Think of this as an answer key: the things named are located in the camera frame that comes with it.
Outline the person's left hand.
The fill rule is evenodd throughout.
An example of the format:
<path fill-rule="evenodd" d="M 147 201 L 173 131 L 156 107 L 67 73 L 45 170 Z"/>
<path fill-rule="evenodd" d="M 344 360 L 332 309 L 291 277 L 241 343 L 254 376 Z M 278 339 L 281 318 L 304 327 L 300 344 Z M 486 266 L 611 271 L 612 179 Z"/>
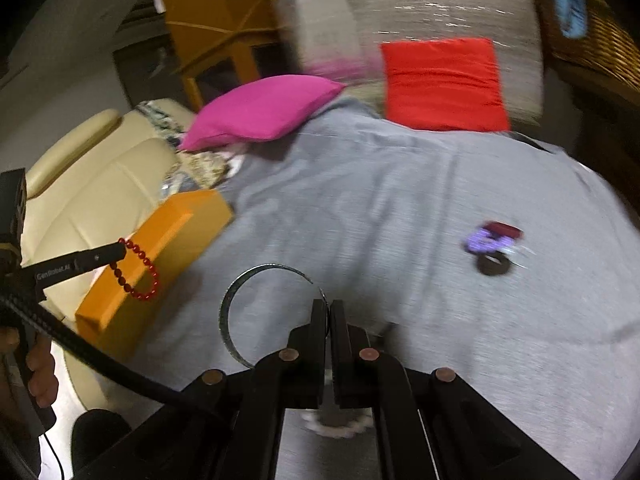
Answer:
<path fill-rule="evenodd" d="M 2 327 L 1 355 L 13 353 L 20 343 L 16 328 Z M 27 388 L 40 408 L 50 408 L 58 396 L 58 378 L 55 377 L 55 360 L 51 354 L 51 341 L 38 334 L 35 345 L 26 356 L 26 364 L 32 372 Z"/>

